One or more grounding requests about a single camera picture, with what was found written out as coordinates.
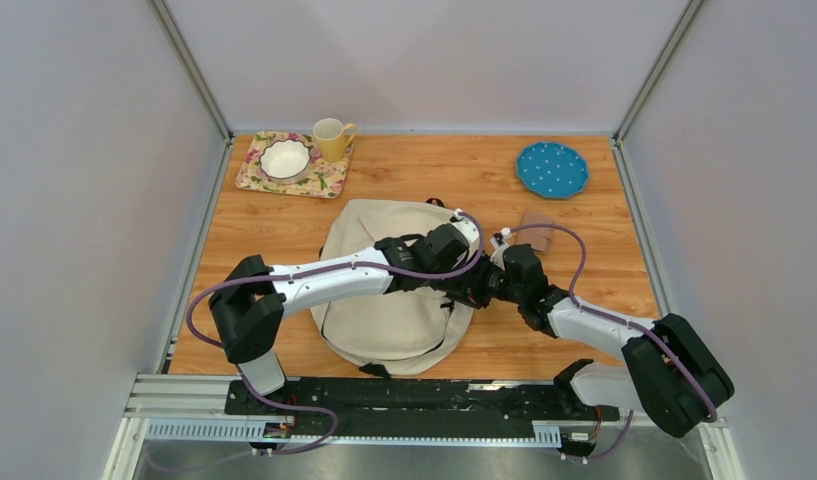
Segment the cream canvas backpack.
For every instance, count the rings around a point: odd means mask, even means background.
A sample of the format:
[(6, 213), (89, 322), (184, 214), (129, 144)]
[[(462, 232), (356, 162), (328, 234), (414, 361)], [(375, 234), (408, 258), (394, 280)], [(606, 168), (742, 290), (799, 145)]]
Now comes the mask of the cream canvas backpack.
[[(426, 234), (451, 217), (451, 210), (430, 203), (351, 200), (331, 224), (321, 258), (355, 253), (386, 237)], [(321, 337), (347, 361), (410, 376), (455, 350), (474, 309), (422, 288), (341, 299), (315, 306), (311, 314)]]

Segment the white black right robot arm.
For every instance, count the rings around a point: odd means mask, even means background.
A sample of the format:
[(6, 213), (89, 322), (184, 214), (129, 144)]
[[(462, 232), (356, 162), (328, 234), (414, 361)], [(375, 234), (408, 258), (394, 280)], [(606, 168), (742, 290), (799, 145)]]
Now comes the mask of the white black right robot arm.
[(677, 314), (638, 318), (597, 307), (552, 284), (527, 246), (513, 246), (501, 264), (482, 255), (468, 272), (439, 290), (473, 308), (493, 300), (516, 305), (526, 325), (552, 338), (600, 350), (622, 366), (585, 362), (563, 375), (554, 404), (566, 418), (593, 406), (642, 411), (665, 433), (681, 438), (712, 422), (735, 386), (690, 323)]

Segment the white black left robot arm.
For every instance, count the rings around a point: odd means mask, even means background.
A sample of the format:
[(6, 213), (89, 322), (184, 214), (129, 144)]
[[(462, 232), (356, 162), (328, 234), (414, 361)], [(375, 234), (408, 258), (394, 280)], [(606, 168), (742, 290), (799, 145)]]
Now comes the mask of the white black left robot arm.
[(483, 233), (473, 218), (454, 217), (426, 234), (379, 240), (371, 247), (308, 264), (241, 261), (226, 281), (199, 293), (185, 323), (198, 339), (223, 350), (267, 415), (288, 405), (289, 387), (274, 350), (283, 320), (335, 301), (436, 288), (460, 279), (481, 258)]

